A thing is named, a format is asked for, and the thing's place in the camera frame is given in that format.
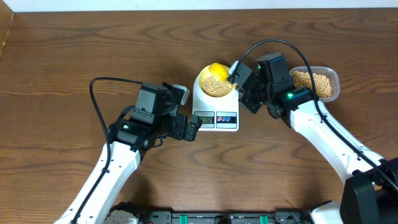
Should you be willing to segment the yellow measuring scoop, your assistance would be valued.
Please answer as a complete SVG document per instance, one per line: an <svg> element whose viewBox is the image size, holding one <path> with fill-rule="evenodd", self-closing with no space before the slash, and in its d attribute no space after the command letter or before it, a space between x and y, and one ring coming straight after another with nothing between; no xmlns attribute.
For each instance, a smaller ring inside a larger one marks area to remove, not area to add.
<svg viewBox="0 0 398 224"><path fill-rule="evenodd" d="M232 86L232 84L227 81L227 78L229 77L229 67L220 63L212 63L208 69L211 75L214 76L217 80L229 86Z"/></svg>

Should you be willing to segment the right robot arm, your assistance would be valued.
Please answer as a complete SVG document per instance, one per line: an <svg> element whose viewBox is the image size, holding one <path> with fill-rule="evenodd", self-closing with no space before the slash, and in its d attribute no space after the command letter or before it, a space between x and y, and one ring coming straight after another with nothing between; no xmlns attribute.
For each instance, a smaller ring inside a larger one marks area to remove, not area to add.
<svg viewBox="0 0 398 224"><path fill-rule="evenodd" d="M228 81L252 113L262 105L269 114L310 141L341 179L340 202L327 202L307 213L311 223L397 223L397 159L386 160L359 142L328 112L308 87L296 87L285 57L258 58L252 71L240 61Z"/></svg>

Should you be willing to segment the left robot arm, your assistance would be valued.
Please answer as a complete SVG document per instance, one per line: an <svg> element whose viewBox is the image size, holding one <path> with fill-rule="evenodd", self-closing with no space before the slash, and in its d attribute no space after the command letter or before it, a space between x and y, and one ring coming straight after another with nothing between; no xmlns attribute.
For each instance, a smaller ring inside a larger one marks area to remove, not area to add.
<svg viewBox="0 0 398 224"><path fill-rule="evenodd" d="M188 96L181 85L143 83L137 103L105 129L106 143L97 164L58 223L104 223L122 186L146 152L158 147L157 140L194 141L201 119L178 113Z"/></svg>

